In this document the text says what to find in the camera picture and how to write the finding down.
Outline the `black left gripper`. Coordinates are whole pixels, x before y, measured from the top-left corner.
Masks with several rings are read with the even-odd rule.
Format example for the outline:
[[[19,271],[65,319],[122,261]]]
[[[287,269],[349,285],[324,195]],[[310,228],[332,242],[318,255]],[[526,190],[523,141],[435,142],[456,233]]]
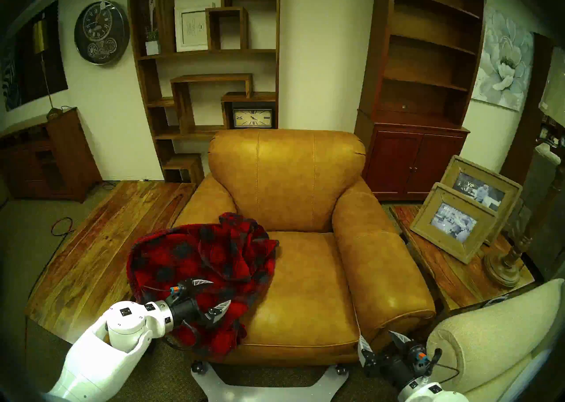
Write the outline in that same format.
[[[208,309],[204,314],[192,295],[198,295],[214,282],[205,279],[188,278],[179,282],[179,293],[170,295],[170,311],[173,324],[219,323],[231,305],[231,300],[221,302]]]

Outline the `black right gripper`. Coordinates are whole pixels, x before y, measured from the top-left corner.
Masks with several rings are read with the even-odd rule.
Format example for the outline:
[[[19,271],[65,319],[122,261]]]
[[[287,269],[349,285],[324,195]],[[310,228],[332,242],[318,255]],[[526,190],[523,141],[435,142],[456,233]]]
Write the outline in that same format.
[[[363,335],[358,340],[358,358],[362,367],[366,367],[369,378],[382,377],[397,390],[412,385],[418,378],[429,377],[435,367],[435,356],[429,357],[425,346],[409,337],[389,330],[396,348],[393,355],[376,355]]]

